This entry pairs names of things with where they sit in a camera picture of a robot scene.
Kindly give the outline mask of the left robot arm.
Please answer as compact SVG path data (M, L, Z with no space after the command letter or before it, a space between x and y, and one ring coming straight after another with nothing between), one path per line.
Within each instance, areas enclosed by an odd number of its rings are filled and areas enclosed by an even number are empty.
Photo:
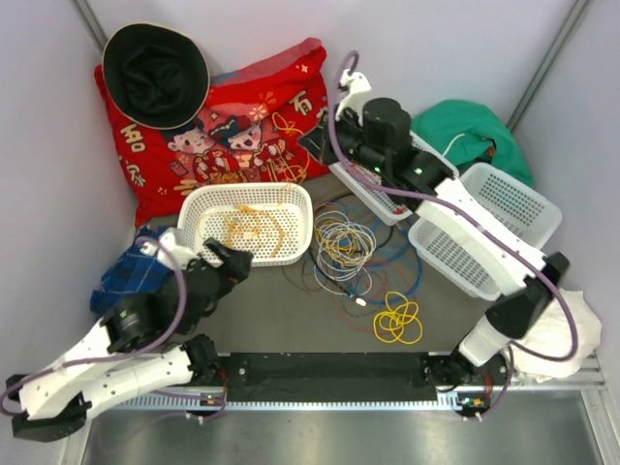
M190 334L211 316L220 300L246 280L253 255L209 238L213 265L176 243L172 233L141 236L137 244L170 270L155 291L130 294L101 317L78 342L48 367L13 375L2 399L18 403L2 414L16 439L50 443L79 431L111 408L175 386L205 385L222 373L214 342L204 334L171 346L175 334Z

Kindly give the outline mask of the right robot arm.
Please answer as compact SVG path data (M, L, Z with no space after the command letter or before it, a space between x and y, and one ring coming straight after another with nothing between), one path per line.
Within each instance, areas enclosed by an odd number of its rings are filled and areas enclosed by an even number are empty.
M551 302L565 314L571 346L564 356L542 359L565 362L576 355L576 324L559 290L568 259L522 241L469 194L440 156L415 147L410 116L396 101L373 99L360 110L347 101L329 106L298 142L320 163L340 162L359 183L431 222L491 276L499 298L450 356L460 383L476 382L494 356L517 346Z

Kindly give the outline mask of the white basket with rounded corners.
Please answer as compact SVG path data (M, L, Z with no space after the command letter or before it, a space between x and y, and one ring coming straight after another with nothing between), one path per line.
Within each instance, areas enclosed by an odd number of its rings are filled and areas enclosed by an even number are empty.
M289 182L205 186L182 204L177 228L189 248L211 264L221 261L203 243L210 237L253 254L253 267L296 263L312 240L313 206Z

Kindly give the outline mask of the white rectangular basket centre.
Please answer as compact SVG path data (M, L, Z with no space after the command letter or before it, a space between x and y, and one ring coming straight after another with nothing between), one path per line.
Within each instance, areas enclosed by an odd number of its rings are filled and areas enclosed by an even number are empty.
M360 198L381 196L396 206L417 215L430 218L430 205L447 206L465 196L464 186L458 175L435 154L414 146L412 159L402 168L368 170L348 160L342 152L335 131L336 107L329 107L322 120L327 124L331 147L338 162L333 164L352 180L351 190Z

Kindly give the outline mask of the white rectangular basket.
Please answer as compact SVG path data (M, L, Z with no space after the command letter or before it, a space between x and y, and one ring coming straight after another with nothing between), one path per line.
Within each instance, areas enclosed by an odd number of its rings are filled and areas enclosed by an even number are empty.
M481 206L532 247L543 248L562 222L556 205L489 164L473 164L460 180ZM409 240L424 261L467 295L487 301L500 295L482 266L431 222L417 220L409 229Z
M331 147L338 162L333 164L352 180L351 190L360 198L381 196L396 206L417 215L430 218L430 205L447 206L465 196L464 186L458 175L435 154L414 146L412 159L402 168L368 170L348 160L342 152L335 131L336 107L329 107L322 120L327 124Z

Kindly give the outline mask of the red printed pillow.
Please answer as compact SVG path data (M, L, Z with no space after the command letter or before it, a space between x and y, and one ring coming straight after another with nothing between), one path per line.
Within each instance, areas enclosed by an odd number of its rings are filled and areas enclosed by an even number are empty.
M327 174L297 140L326 112L326 49L308 38L212 81L189 123L157 130L124 116L94 79L124 176L137 198L135 224L179 212L194 190L213 184L302 182Z

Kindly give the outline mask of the blue plaid cloth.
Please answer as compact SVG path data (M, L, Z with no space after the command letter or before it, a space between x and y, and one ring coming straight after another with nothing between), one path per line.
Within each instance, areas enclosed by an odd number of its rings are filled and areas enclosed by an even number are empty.
M144 255L134 242L101 277L99 288L90 297L90 311L99 319L125 296L156 291L169 272L155 257Z

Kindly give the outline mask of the green cloth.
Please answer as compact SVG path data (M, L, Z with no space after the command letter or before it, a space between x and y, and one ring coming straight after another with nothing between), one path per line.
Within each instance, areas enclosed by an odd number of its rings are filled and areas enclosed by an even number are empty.
M444 100L412 119L411 130L459 171L487 163L533 187L534 177L512 132L487 106Z

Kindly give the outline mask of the white rectangular basket right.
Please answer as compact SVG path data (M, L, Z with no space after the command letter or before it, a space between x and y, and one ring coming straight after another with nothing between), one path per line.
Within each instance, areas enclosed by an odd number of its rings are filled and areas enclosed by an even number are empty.
M460 180L481 206L532 247L543 248L562 222L556 205L489 164L473 164ZM431 222L417 220L409 229L409 240L424 261L467 295L487 301L500 295L482 266Z

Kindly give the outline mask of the black round hat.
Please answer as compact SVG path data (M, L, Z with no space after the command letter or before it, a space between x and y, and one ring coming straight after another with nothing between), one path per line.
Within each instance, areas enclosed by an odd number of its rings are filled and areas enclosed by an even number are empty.
M127 24L109 37L102 73L115 107L128 119L157 130L176 129L194 119L211 78L191 38L144 22Z

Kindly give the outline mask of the white cloth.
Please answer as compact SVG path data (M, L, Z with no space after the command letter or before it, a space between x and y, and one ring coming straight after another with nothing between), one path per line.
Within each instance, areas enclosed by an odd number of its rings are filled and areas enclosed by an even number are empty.
M526 354L512 347L514 369L519 376L543 383L564 379L576 373L586 359L601 344L602 323L586 303L582 291L560 290L573 315L577 331L577 350L568 361L554 362ZM550 357L565 356L573 346L571 330L566 316L554 299L517 342L527 349Z

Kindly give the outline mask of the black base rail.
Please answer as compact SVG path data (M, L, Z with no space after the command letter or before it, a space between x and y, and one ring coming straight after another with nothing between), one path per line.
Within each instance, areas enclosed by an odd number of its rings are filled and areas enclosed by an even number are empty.
M422 401L437 396L416 353L233 353L222 363L232 401Z

